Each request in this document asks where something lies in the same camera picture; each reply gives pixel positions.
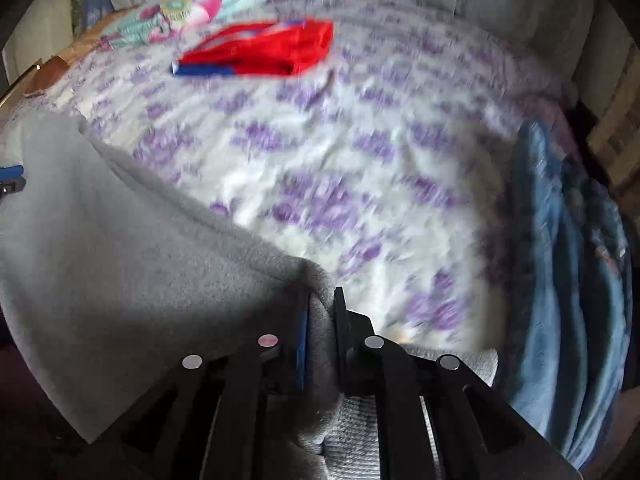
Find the purple floral bedsheet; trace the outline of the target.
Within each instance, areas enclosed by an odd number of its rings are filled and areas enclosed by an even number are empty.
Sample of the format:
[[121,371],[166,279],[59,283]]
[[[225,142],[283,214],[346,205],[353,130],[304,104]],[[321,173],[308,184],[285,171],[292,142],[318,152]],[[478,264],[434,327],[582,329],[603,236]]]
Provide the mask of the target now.
[[13,111],[78,116],[215,214],[320,264],[400,342],[506,338],[506,191],[518,128],[570,147],[573,85],[519,44],[404,0],[283,0],[237,22],[330,21],[328,57],[290,78],[183,77],[221,29],[95,50]]

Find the blue denim jeans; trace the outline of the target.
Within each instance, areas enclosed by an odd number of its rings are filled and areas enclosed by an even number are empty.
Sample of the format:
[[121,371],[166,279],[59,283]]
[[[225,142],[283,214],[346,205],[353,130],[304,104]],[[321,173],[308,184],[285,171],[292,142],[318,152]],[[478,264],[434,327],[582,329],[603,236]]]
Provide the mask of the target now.
[[631,338],[623,220],[540,122],[518,132],[508,197],[512,296],[498,389],[580,469],[602,439]]

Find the red folded garment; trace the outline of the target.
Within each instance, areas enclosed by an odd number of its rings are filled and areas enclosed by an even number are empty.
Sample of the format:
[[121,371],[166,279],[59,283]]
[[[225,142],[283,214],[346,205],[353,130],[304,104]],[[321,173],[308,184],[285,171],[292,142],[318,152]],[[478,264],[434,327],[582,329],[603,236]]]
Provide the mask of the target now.
[[218,30],[171,64],[175,76],[292,77],[329,55],[334,24],[294,21],[240,23]]

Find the grey fleece pants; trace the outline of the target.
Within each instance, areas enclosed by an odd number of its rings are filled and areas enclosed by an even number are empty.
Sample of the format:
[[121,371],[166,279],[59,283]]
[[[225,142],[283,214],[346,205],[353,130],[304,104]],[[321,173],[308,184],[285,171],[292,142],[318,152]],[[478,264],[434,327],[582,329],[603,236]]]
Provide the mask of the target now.
[[1,133],[26,184],[1,203],[1,307],[36,381],[96,440],[188,354],[219,358],[310,296],[311,387],[272,452],[275,479],[375,479],[374,403],[337,389],[334,281],[179,192],[79,117]]

